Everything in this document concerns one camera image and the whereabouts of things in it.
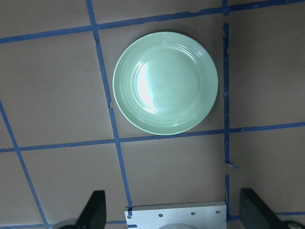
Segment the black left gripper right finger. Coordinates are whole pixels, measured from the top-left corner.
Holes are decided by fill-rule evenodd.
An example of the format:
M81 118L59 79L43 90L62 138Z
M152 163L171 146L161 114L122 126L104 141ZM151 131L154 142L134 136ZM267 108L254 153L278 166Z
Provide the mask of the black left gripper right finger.
M303 229L302 223L282 221L251 188L240 190L240 220L246 229Z

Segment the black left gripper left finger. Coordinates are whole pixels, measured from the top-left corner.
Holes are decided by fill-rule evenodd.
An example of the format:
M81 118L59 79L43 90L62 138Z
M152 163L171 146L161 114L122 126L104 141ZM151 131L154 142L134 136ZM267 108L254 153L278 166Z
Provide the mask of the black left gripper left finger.
M106 198L104 190L93 191L77 219L68 219L54 226L55 229L103 229L106 225Z

